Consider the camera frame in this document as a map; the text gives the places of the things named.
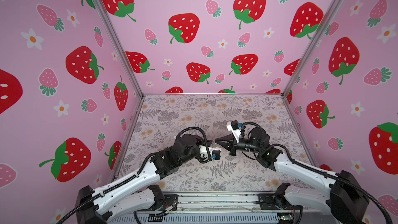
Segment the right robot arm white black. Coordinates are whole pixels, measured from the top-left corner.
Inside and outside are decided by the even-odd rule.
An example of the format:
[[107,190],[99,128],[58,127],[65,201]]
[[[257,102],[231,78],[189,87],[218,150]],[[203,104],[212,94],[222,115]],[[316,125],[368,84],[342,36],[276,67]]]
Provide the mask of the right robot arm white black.
[[282,183],[267,204],[278,209],[290,206],[314,208],[333,215],[342,224],[363,222],[370,198],[361,192],[353,175],[300,163],[291,157],[285,146],[271,145],[269,140],[270,136],[262,128],[255,127],[247,138],[243,137],[241,129],[236,129],[215,142],[228,150],[231,156],[235,156],[238,150],[252,152],[263,167],[292,176],[312,187],[309,190]]

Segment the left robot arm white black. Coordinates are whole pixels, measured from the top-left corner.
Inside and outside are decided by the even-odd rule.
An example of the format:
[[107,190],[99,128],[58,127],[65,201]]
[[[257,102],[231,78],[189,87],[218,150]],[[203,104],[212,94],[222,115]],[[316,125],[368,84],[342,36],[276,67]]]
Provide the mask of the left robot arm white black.
[[192,159],[207,163],[220,160],[221,151],[208,147],[197,135],[184,134],[174,145],[148,155],[141,167],[107,185],[79,191],[76,203],[79,224],[108,224],[118,217],[163,207],[165,196],[157,183],[176,173]]

